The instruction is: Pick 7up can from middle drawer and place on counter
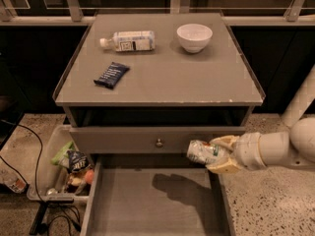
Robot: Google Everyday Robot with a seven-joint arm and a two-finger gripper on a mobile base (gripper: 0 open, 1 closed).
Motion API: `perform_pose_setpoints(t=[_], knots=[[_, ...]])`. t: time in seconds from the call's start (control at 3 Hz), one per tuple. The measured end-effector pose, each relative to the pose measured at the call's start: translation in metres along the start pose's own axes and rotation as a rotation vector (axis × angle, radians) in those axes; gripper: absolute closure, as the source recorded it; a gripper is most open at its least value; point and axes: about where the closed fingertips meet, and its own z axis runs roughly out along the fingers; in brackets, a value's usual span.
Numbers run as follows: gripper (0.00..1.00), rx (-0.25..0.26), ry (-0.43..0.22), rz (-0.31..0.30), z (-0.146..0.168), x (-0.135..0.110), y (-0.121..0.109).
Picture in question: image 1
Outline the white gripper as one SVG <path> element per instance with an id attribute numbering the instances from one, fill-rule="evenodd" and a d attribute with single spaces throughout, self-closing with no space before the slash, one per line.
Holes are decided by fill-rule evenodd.
<path id="1" fill-rule="evenodd" d="M 211 144 L 233 151 L 237 162 L 247 170 L 262 170 L 266 165 L 259 151 L 260 133 L 246 133 L 240 137 L 227 135 L 211 140 Z M 218 166 L 207 165 L 207 169 L 215 174 L 236 173 L 241 167 L 234 159 Z"/>

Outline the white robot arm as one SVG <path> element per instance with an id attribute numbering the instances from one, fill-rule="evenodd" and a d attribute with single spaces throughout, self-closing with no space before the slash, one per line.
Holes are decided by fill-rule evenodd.
<path id="1" fill-rule="evenodd" d="M 281 116 L 286 131 L 269 134 L 245 133 L 240 137 L 225 136 L 212 143 L 231 150 L 227 161 L 207 165 L 213 173 L 235 173 L 240 169 L 263 170 L 282 166 L 313 171 L 315 166 L 315 118 L 302 118 L 315 99 L 315 65 Z"/>

